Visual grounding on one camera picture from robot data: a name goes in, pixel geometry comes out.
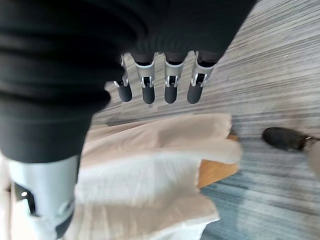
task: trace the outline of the wooden surface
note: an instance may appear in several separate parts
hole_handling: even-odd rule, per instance
[[[229,135],[228,139],[237,141],[238,138],[235,135]],[[199,169],[198,188],[203,188],[212,183],[225,179],[238,170],[238,164],[225,164],[212,160],[202,160]]]

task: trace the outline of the white cloth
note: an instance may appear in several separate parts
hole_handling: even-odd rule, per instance
[[[201,114],[91,130],[63,239],[199,240],[219,219],[197,189],[199,166],[240,160],[240,145],[226,139],[230,128],[228,114]],[[18,208],[10,240],[35,240]]]

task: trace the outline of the prosthetic hand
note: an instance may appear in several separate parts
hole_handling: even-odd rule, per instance
[[[131,53],[147,104],[155,100],[154,53],[165,53],[173,103],[184,59],[198,51],[188,101],[201,96],[255,0],[1,0],[0,149],[17,201],[41,240],[64,235],[75,209],[81,151],[114,81],[132,98]]]

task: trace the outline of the black shoe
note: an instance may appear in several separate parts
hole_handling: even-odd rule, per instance
[[[277,149],[298,152],[305,150],[309,145],[307,143],[317,141],[311,136],[283,127],[267,128],[262,134],[262,139]]]

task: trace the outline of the gray carpet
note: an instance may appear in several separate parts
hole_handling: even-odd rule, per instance
[[[231,113],[244,156],[236,175],[202,190],[221,220],[203,240],[319,240],[320,182],[303,154],[272,149],[262,131],[283,126],[320,136],[320,1],[262,0],[217,64],[198,104],[187,102],[194,55],[186,60],[178,99],[164,100],[164,58],[156,57],[156,100],[146,105],[134,62],[126,56],[133,100],[112,102],[94,124],[122,124],[185,113]]]

